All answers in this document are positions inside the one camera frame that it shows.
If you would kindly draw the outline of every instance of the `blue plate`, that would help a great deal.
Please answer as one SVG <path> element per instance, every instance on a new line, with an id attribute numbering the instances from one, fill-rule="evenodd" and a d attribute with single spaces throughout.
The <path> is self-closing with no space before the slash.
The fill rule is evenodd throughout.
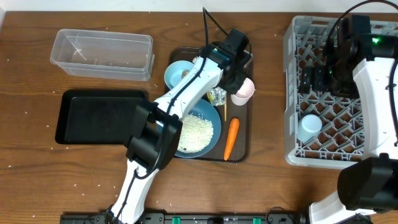
<path id="1" fill-rule="evenodd" d="M 193 63 L 189 61 L 176 61 L 169 65 L 164 73 L 164 82 L 169 89 L 175 87 L 182 80 L 182 72 L 184 70 L 190 71 L 193 68 Z"/>
<path id="2" fill-rule="evenodd" d="M 184 153 L 177 151 L 175 153 L 176 156 L 181 157 L 181 158 L 195 158 L 199 156 L 203 156 L 210 150 L 214 148 L 216 145 L 218 139 L 220 138 L 221 134 L 221 119 L 220 116 L 217 113 L 217 110 L 206 100 L 200 99 L 198 103 L 196 103 L 195 106 L 193 106 L 192 110 L 189 111 L 189 114 L 193 114 L 195 116 L 200 116 L 203 117 L 203 119 L 206 119 L 208 121 L 211 121 L 213 125 L 213 137 L 210 140 L 210 143 L 208 146 L 206 146 L 204 149 L 202 149 L 199 152 L 193 152 L 193 153 Z M 157 127 L 158 131 L 162 130 L 162 127 L 158 125 Z"/>

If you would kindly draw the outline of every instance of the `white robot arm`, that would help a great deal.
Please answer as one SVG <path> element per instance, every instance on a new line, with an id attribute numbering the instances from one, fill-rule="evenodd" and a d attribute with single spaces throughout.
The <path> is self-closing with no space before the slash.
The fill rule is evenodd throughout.
<path id="1" fill-rule="evenodd" d="M 189 80 L 191 80 L 196 72 L 201 67 L 203 63 L 203 58 L 199 57 L 196 59 L 196 62 L 193 68 L 190 70 L 189 74 L 184 77 L 184 79 L 178 83 L 176 87 L 166 93 L 164 96 L 155 100 L 156 103 L 159 103 L 158 108 L 166 111 L 169 106 L 171 99 L 175 96 L 175 94 L 184 87 Z M 170 110 L 170 114 L 176 114 L 179 118 L 183 118 L 198 102 L 198 100 L 211 88 L 217 86 L 220 82 L 223 74 L 223 70 L 218 67 L 218 64 L 214 61 L 207 59 L 206 64 L 203 67 L 203 72 L 200 75 L 200 78 L 195 79 L 191 85 L 189 85 L 185 91 L 177 98 L 174 103 L 174 106 Z M 112 206 L 111 211 L 113 214 L 117 215 L 121 210 L 123 202 L 126 198 L 127 190 L 129 188 L 131 179 L 133 178 L 134 171 L 137 169 L 138 174 L 140 176 L 144 176 L 147 174 L 147 168 L 140 165 L 137 161 L 127 160 L 127 174 L 124 179 L 124 183 L 119 194 L 119 198 L 116 203 Z M 156 169 L 150 176 L 147 178 L 140 180 L 135 179 L 131 185 L 131 193 L 127 197 L 126 205 L 122 209 L 122 212 L 119 216 L 119 220 L 122 223 L 135 223 L 139 217 L 144 212 L 144 202 L 146 195 L 148 193 L 149 187 L 156 175 L 158 173 L 158 169 Z"/>
<path id="2" fill-rule="evenodd" d="M 342 20 L 337 33 L 337 48 L 324 49 L 334 61 L 321 67 L 305 68 L 303 77 L 309 84 L 301 86 L 301 90 L 312 87 L 336 96 L 359 97 L 364 152 L 361 162 L 341 171 L 336 192 L 311 204 L 311 224 L 344 223 L 357 214 L 372 215 L 398 209 L 397 127 L 394 125 L 396 112 L 393 113 L 394 99 L 398 98 L 394 91 L 398 38 L 371 34 L 367 16 Z"/>
<path id="3" fill-rule="evenodd" d="M 242 71 L 251 54 L 244 50 L 247 37 L 233 29 L 223 43 L 200 50 L 188 75 L 154 103 L 143 101 L 134 115 L 132 137 L 127 147 L 127 174 L 117 202 L 108 208 L 108 223 L 135 223 L 144 211 L 149 187 L 177 150 L 181 120 L 211 88 L 220 86 L 236 93 L 246 75 Z M 146 122 L 164 124 L 162 133 Z"/>
<path id="4" fill-rule="evenodd" d="M 362 60 L 354 69 L 353 78 L 358 87 L 364 119 L 365 143 L 363 158 L 379 157 L 388 153 L 390 159 L 398 159 L 398 148 L 394 147 L 396 133 L 389 103 L 389 76 L 394 59 L 375 58 L 374 61 Z M 311 204 L 309 214 L 312 224 L 331 224 L 355 216 L 372 215 L 370 209 L 347 210 L 335 191 L 320 202 Z"/>

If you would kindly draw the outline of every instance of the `gray dish rack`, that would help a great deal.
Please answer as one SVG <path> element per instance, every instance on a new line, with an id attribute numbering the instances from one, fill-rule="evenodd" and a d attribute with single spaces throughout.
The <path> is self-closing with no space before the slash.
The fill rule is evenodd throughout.
<path id="1" fill-rule="evenodd" d="M 331 96 L 330 93 L 298 92 L 305 66 L 323 65 L 322 48 L 337 18 L 296 16 L 284 35 L 286 109 L 284 112 L 285 160 L 294 166 L 344 169 L 361 159 L 364 127 L 360 100 Z M 371 21 L 372 33 L 398 35 L 398 23 Z M 317 138 L 297 139 L 299 120 L 314 114 L 322 120 Z"/>

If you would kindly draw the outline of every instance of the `rice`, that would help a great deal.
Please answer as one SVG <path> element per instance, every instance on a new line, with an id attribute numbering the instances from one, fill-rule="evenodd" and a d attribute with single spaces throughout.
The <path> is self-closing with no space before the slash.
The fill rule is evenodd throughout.
<path id="1" fill-rule="evenodd" d="M 188 114 L 183 120 L 177 150 L 184 153 L 199 152 L 209 145 L 212 137 L 211 121 Z"/>

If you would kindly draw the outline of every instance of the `green light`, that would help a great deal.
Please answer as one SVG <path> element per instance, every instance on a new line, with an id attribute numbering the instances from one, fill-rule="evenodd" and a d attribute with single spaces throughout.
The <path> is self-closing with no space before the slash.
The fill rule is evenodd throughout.
<path id="1" fill-rule="evenodd" d="M 380 38 L 372 38 L 372 41 L 374 44 L 377 44 L 380 42 Z"/>

